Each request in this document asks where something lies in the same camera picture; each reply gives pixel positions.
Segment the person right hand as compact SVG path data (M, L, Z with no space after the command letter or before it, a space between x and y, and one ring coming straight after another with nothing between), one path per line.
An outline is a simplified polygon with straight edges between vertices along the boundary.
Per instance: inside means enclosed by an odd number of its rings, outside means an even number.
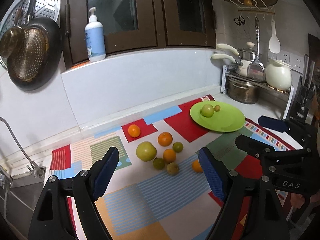
M317 192L313 196L310 197L310 203L319 202L320 193ZM305 198L301 194L291 194L290 203L293 207L300 209L305 202Z

